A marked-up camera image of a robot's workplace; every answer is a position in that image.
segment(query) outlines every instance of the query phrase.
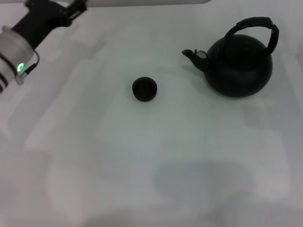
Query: white table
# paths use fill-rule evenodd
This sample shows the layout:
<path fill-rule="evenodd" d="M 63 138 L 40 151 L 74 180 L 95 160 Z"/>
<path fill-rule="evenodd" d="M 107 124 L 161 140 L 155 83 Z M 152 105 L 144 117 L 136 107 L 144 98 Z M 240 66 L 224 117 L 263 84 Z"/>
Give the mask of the white table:
<path fill-rule="evenodd" d="M 95 8 L 53 31 L 0 97 L 0 227 L 302 226 L 302 6 Z M 1 23 L 25 13 L 1 5 Z M 217 96 L 181 51 L 252 16 L 280 28 L 272 79 L 253 97 Z M 143 76 L 159 88 L 149 103 L 131 91 Z"/>

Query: black cable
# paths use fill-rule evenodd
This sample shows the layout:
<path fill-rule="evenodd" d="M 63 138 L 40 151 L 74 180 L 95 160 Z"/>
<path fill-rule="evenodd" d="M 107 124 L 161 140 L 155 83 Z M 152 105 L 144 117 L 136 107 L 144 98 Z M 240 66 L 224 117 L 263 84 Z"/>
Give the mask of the black cable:
<path fill-rule="evenodd" d="M 29 73 L 31 73 L 31 71 L 33 71 L 37 65 L 39 64 L 40 62 L 40 55 L 38 54 L 37 51 L 34 51 L 34 53 L 36 54 L 37 56 L 37 62 L 32 64 L 30 67 L 28 67 L 22 74 L 21 74 L 21 78 L 25 78 Z"/>

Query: green light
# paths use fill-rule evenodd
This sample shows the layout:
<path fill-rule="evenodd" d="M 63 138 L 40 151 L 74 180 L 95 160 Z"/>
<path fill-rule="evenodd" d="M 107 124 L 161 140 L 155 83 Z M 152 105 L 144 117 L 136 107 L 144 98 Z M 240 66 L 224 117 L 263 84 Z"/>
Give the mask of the green light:
<path fill-rule="evenodd" d="M 23 70 L 23 68 L 24 68 L 24 63 L 21 63 L 21 64 L 18 66 L 17 71 L 18 71 L 18 72 L 21 72 L 21 71 Z"/>

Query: kettle body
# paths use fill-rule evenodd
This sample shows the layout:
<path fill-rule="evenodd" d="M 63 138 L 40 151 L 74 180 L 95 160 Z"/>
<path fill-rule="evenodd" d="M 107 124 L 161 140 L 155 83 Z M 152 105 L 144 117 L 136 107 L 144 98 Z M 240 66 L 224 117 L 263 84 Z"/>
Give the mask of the kettle body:
<path fill-rule="evenodd" d="M 251 36 L 235 35 L 252 26 L 272 29 L 268 47 Z M 197 50 L 182 53 L 204 72 L 206 81 L 216 92 L 234 98 L 247 97 L 268 83 L 273 71 L 271 53 L 276 48 L 278 36 L 278 28 L 268 17 L 253 17 L 238 23 L 207 53 Z"/>

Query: kettle spout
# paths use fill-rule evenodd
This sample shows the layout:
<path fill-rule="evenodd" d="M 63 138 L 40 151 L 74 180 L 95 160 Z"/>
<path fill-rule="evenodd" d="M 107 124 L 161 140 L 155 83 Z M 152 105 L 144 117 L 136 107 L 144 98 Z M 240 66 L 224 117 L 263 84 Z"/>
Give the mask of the kettle spout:
<path fill-rule="evenodd" d="M 187 56 L 194 66 L 202 72 L 205 72 L 209 66 L 209 59 L 207 53 L 204 51 L 197 51 L 195 52 L 191 50 L 184 50 L 182 54 Z"/>

